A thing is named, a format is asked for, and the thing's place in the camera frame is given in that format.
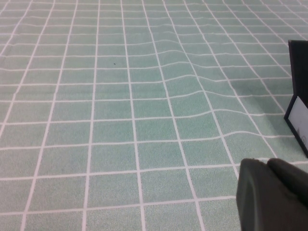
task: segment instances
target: white label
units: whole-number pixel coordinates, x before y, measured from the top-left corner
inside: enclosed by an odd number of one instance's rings
[[[289,121],[295,128],[305,147],[308,149],[308,109],[299,97],[296,98],[291,109]]]

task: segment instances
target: black plastic part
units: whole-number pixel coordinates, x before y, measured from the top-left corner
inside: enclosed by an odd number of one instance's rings
[[[274,166],[280,178],[270,166]],[[279,169],[287,173],[279,174]],[[284,185],[289,180],[281,181],[288,173],[295,179],[303,177],[297,176],[288,163],[270,161],[267,166],[253,159],[241,161],[236,202],[243,231],[308,230],[308,209]]]
[[[289,120],[290,112],[297,97],[299,97],[306,106],[308,105],[308,41],[289,40],[289,52],[293,83],[293,97],[284,115],[284,120],[303,149],[304,154],[308,158],[308,149]]]

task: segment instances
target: black stand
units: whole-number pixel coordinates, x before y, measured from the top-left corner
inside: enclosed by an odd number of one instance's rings
[[[293,82],[293,97],[285,113],[284,119],[308,158],[308,149],[305,145],[307,144],[308,137],[306,138],[306,136],[301,135],[299,133],[299,128],[295,128],[289,120],[289,115],[297,98],[304,103],[306,108],[308,105],[308,41],[290,40],[289,52]]]

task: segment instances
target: green grid tablecloth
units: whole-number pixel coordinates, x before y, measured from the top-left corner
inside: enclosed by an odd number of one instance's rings
[[[0,0],[0,229],[235,231],[283,121],[303,0]]]

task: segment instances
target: black object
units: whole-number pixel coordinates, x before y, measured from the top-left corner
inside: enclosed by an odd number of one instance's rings
[[[280,159],[244,159],[236,203],[242,231],[308,231],[308,174]]]
[[[284,120],[288,124],[296,140],[308,158],[308,150],[300,137],[300,134],[296,131],[289,120],[290,112],[297,97],[302,100],[306,107],[308,106],[308,41],[289,40],[289,52],[293,83],[293,97],[284,115]]]

